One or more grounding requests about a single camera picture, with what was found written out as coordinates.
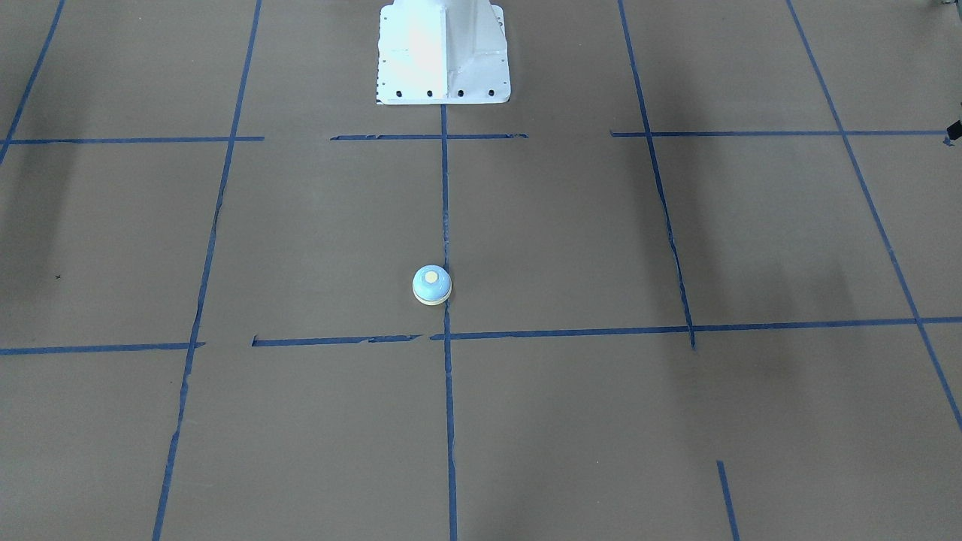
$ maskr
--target blue tape line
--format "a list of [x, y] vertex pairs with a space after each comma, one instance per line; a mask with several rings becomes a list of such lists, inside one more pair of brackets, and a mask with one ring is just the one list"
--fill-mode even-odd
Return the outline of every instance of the blue tape line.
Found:
[[922, 318], [922, 322], [926, 325], [935, 323], [962, 323], [962, 317], [951, 317], [951, 318]]
[[456, 134], [447, 136], [448, 139], [528, 139], [528, 134]]
[[[850, 136], [939, 136], [945, 135], [945, 130], [860, 130], [844, 132]], [[841, 136], [838, 130], [774, 130], [774, 131], [710, 131], [710, 132], [651, 132], [653, 138], [689, 138], [689, 137], [805, 137], [805, 136]], [[614, 138], [645, 138], [645, 132], [611, 132]]]
[[20, 96], [20, 103], [16, 106], [16, 113], [13, 114], [13, 122], [10, 124], [10, 130], [7, 131], [7, 137], [3, 141], [3, 148], [0, 148], [0, 164], [3, 164], [4, 159], [7, 157], [7, 150], [10, 148], [13, 134], [16, 133], [16, 127], [20, 124], [23, 110], [27, 106], [27, 99], [30, 98], [30, 91], [34, 89], [34, 83], [37, 81], [40, 68], [43, 66], [43, 59], [47, 57], [47, 51], [50, 50], [50, 42], [53, 41], [54, 33], [57, 32], [57, 24], [60, 22], [61, 13], [63, 13], [64, 3], [66, 3], [66, 0], [60, 0], [60, 3], [57, 4], [57, 10], [54, 12], [54, 20], [51, 21], [50, 30], [47, 31], [47, 39], [43, 41], [43, 47], [40, 48], [40, 56], [37, 57], [37, 63], [34, 64], [34, 71], [31, 72], [30, 79], [27, 80], [27, 88], [24, 89], [23, 95]]
[[[138, 144], [153, 142], [228, 142], [230, 137], [133, 137], [133, 138], [105, 138], [105, 139], [14, 139], [14, 144]], [[263, 136], [240, 136], [234, 138], [236, 142], [260, 142]]]
[[207, 297], [207, 284], [211, 277], [211, 266], [214, 262], [214, 248], [217, 240], [217, 222], [220, 219], [220, 209], [224, 203], [224, 190], [227, 188], [227, 178], [231, 170], [231, 160], [234, 157], [234, 143], [237, 139], [238, 126], [241, 123], [241, 109], [243, 107], [244, 90], [247, 87], [247, 74], [250, 72], [250, 61], [254, 55], [254, 40], [257, 36], [258, 21], [261, 17], [261, 3], [257, 0], [254, 7], [254, 20], [251, 23], [250, 38], [247, 41], [247, 55], [244, 57], [243, 72], [238, 88], [237, 103], [234, 106], [234, 120], [231, 124], [231, 136], [227, 142], [227, 153], [224, 156], [224, 168], [220, 175], [220, 188], [217, 192], [217, 203], [214, 208], [214, 219], [211, 224], [211, 235], [207, 241], [207, 256], [204, 260], [204, 272], [200, 280], [200, 290], [197, 293], [197, 313], [194, 316], [193, 326], [190, 329], [190, 344], [187, 350], [187, 358], [184, 362], [184, 377], [181, 380], [180, 401], [177, 411], [177, 427], [173, 436], [170, 438], [170, 448], [167, 452], [167, 462], [164, 468], [164, 484], [161, 487], [161, 497], [157, 505], [157, 518], [154, 521], [153, 541], [160, 541], [161, 530], [164, 527], [164, 515], [167, 508], [167, 497], [170, 494], [170, 480], [173, 477], [174, 460], [177, 456], [177, 445], [180, 441], [181, 426], [184, 423], [184, 409], [187, 405], [188, 377], [193, 368], [193, 356], [196, 351], [197, 338], [200, 333], [200, 320], [204, 313], [204, 300]]
[[447, 416], [447, 520], [451, 541], [458, 541], [458, 483], [454, 462], [454, 382], [451, 378], [451, 301], [444, 302], [444, 390]]
[[[332, 137], [331, 141], [439, 141], [441, 135], [343, 135]], [[485, 139], [528, 139], [527, 134], [458, 134], [448, 135], [448, 139], [485, 140]]]
[[285, 346], [328, 346], [333, 344], [383, 344], [389, 342], [411, 342], [420, 338], [419, 334], [392, 334], [385, 336], [341, 336], [335, 338], [300, 338], [288, 340], [261, 340], [254, 337], [253, 348], [280, 348]]
[[331, 141], [437, 141], [440, 135], [346, 135], [332, 137]]
[[[795, 137], [795, 136], [837, 136], [836, 131], [717, 131], [717, 132], [652, 132], [653, 138], [688, 137]], [[612, 132], [614, 138], [643, 138], [644, 132]]]
[[150, 351], [187, 349], [187, 342], [167, 342], [160, 344], [107, 344], [103, 346], [56, 346], [51, 348], [0, 348], [2, 355], [49, 355], [59, 353], [102, 353], [114, 351]]
[[448, 179], [448, 169], [447, 169], [447, 106], [441, 105], [441, 223], [442, 223], [442, 235], [444, 240], [444, 270], [450, 272], [448, 268], [449, 260], [449, 249], [451, 245], [450, 239], [450, 214], [448, 213], [447, 205], [447, 179]]
[[719, 480], [721, 481], [721, 493], [724, 495], [724, 506], [728, 511], [728, 525], [731, 527], [732, 541], [741, 541], [742, 537], [738, 534], [738, 521], [735, 520], [735, 506], [731, 502], [731, 491], [728, 490], [728, 475], [724, 470], [724, 462], [716, 460], [715, 464], [719, 469]]
[[[447, 106], [441, 105], [441, 199], [444, 270], [450, 271], [450, 220], [448, 213]], [[451, 541], [458, 541], [458, 486], [454, 467], [454, 381], [451, 377], [451, 301], [444, 302], [444, 389], [447, 417], [447, 521]]]
[[[688, 332], [689, 327], [659, 326], [659, 327], [625, 327], [625, 328], [584, 328], [558, 330], [507, 330], [493, 332], [456, 332], [451, 334], [451, 340], [488, 340], [496, 338], [555, 338], [566, 336], [618, 336], [631, 334], [670, 334]], [[435, 334], [430, 340], [439, 341], [443, 334]]]
[[[943, 318], [923, 318], [925, 324], [962, 323], [962, 316]], [[891, 318], [876, 320], [829, 320], [817, 322], [763, 322], [763, 323], [728, 323], [714, 325], [694, 325], [695, 332], [737, 332], [751, 330], [792, 330], [807, 328], [846, 328], [846, 327], [874, 327], [915, 325], [912, 318]], [[686, 325], [665, 325], [650, 327], [612, 327], [612, 328], [577, 328], [552, 330], [504, 330], [487, 332], [455, 332], [451, 333], [451, 340], [489, 340], [499, 338], [556, 338], [569, 336], [619, 336], [635, 334], [673, 334], [687, 333]], [[255, 348], [272, 348], [280, 346], [324, 346], [331, 344], [361, 344], [364, 342], [411, 342], [422, 335], [386, 335], [386, 336], [358, 336], [334, 338], [293, 338], [284, 340], [260, 340], [254, 338], [251, 346]], [[444, 339], [443, 333], [433, 334], [429, 340], [438, 342]]]
[[645, 93], [642, 92], [642, 80], [638, 75], [638, 65], [635, 62], [635, 47], [631, 44], [631, 33], [628, 31], [628, 18], [624, 14], [624, 0], [618, 0], [618, 10], [621, 14], [621, 28], [624, 31], [624, 43], [628, 48], [628, 61], [631, 63], [631, 73], [635, 78], [635, 92], [638, 93], [638, 106], [642, 111], [642, 123], [645, 125], [645, 139], [648, 143], [648, 154], [651, 156], [651, 168], [655, 175], [655, 186], [658, 189], [658, 198], [661, 199], [662, 211], [665, 213], [665, 228], [668, 230], [668, 243], [671, 247], [671, 255], [674, 257], [675, 271], [678, 274], [678, 290], [681, 294], [681, 305], [685, 310], [685, 322], [688, 325], [689, 340], [692, 343], [692, 349], [695, 349], [695, 329], [692, 323], [692, 311], [688, 305], [688, 294], [685, 292], [685, 277], [681, 271], [681, 260], [678, 258], [678, 248], [674, 243], [674, 232], [671, 229], [671, 215], [668, 211], [668, 200], [665, 198], [665, 187], [662, 186], [661, 170], [658, 168], [658, 156], [655, 154], [655, 141], [651, 137], [651, 125], [648, 123]]
[[946, 399], [949, 401], [949, 408], [951, 408], [952, 415], [955, 417], [955, 423], [958, 425], [959, 430], [962, 431], [962, 413], [959, 412], [958, 404], [955, 402], [955, 396], [952, 394], [952, 390], [949, 387], [949, 382], [946, 379], [946, 375], [942, 371], [942, 365], [939, 363], [939, 358], [935, 354], [935, 348], [932, 347], [932, 343], [928, 339], [928, 333], [925, 332], [925, 325], [922, 317], [919, 315], [919, 310], [915, 305], [915, 299], [912, 297], [912, 293], [909, 291], [908, 284], [905, 281], [905, 276], [902, 274], [901, 266], [899, 265], [899, 259], [896, 257], [895, 250], [892, 248], [892, 243], [889, 241], [889, 236], [885, 232], [885, 227], [882, 225], [882, 220], [878, 215], [878, 210], [875, 208], [872, 194], [869, 192], [869, 186], [865, 182], [865, 176], [862, 174], [862, 168], [859, 167], [858, 160], [855, 159], [855, 152], [852, 150], [851, 142], [848, 140], [848, 135], [846, 135], [845, 128], [842, 126], [842, 120], [835, 108], [835, 102], [832, 100], [832, 96], [828, 92], [828, 85], [825, 83], [825, 79], [822, 76], [822, 71], [819, 69], [819, 65], [815, 61], [815, 54], [812, 52], [812, 47], [808, 43], [808, 38], [805, 36], [805, 31], [801, 28], [801, 21], [798, 19], [798, 14], [795, 11], [795, 6], [792, 4], [792, 0], [785, 0], [785, 3], [788, 5], [789, 12], [792, 14], [792, 19], [795, 21], [795, 26], [798, 29], [798, 35], [801, 37], [801, 42], [805, 46], [805, 52], [808, 53], [808, 60], [812, 63], [812, 69], [815, 70], [815, 75], [818, 77], [819, 84], [822, 86], [822, 92], [825, 94], [825, 101], [828, 102], [828, 109], [831, 111], [832, 117], [835, 119], [835, 124], [839, 128], [839, 132], [842, 132], [842, 141], [845, 143], [848, 159], [851, 161], [851, 166], [855, 170], [855, 176], [858, 177], [858, 183], [862, 188], [862, 194], [865, 196], [865, 200], [869, 204], [869, 209], [872, 211], [872, 218], [875, 221], [875, 227], [878, 229], [878, 234], [882, 237], [882, 242], [885, 244], [885, 250], [889, 254], [889, 260], [891, 260], [892, 267], [895, 269], [896, 276], [899, 278], [899, 284], [902, 288], [902, 292], [905, 295], [905, 300], [908, 302], [909, 308], [912, 310], [912, 317], [914, 318], [917, 327], [919, 327], [919, 334], [922, 336], [922, 341], [925, 344], [925, 350], [928, 352], [928, 358], [931, 360], [932, 367], [935, 369], [935, 373], [939, 378], [939, 383], [942, 385], [942, 391], [945, 393]]
[[914, 324], [915, 320], [910, 318], [899, 318], [891, 320], [840, 320], [829, 322], [775, 322], [695, 325], [695, 330], [698, 332], [730, 332], [737, 330], [786, 330], [802, 328], [874, 327]]
[[946, 130], [855, 130], [846, 131], [850, 136], [938, 136], [944, 137]]

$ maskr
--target white metal pedestal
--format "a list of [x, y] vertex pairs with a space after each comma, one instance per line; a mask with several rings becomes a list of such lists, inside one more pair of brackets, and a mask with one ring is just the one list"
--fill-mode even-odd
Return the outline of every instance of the white metal pedestal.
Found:
[[381, 10], [377, 101], [504, 103], [504, 11], [489, 0], [394, 0]]

